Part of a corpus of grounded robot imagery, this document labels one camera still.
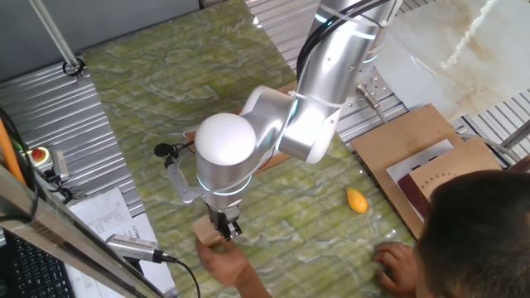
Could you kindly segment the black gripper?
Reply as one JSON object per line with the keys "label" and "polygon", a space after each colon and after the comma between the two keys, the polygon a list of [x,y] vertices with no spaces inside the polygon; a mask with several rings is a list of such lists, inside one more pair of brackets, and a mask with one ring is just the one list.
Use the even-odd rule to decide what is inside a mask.
{"label": "black gripper", "polygon": [[238,206],[222,210],[217,210],[209,206],[208,210],[210,220],[225,241],[230,241],[231,238],[235,238],[242,233],[241,228],[236,222],[240,215]]}

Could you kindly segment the person left hand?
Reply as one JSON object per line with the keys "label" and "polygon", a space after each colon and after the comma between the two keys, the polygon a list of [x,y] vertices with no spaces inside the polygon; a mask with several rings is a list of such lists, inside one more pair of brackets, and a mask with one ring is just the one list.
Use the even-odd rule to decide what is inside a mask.
{"label": "person left hand", "polygon": [[199,239],[195,248],[204,269],[220,284],[236,287],[238,279],[249,269],[250,261],[232,242],[220,243],[224,250],[217,252],[204,245]]}

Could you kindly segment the person right hand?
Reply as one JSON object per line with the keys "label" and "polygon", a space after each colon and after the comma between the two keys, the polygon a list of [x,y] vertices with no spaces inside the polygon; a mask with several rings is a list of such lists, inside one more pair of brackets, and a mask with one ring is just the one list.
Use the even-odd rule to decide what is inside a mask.
{"label": "person right hand", "polygon": [[399,297],[415,297],[418,281],[418,265],[413,248],[403,243],[382,243],[375,249],[374,261],[390,269],[392,276],[378,272],[383,287]]}

